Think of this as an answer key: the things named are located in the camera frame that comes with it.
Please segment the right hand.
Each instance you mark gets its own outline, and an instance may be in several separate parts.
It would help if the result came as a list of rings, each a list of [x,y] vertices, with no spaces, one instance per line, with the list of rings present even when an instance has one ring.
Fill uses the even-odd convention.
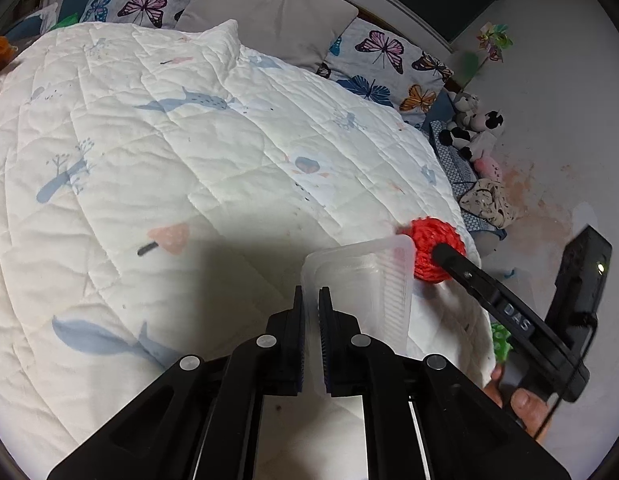
[[[483,391],[500,407],[503,407],[499,386],[505,368],[498,363],[492,371],[491,380]],[[511,394],[509,405],[525,427],[525,431],[537,442],[544,441],[550,425],[550,406],[535,393],[518,388]]]

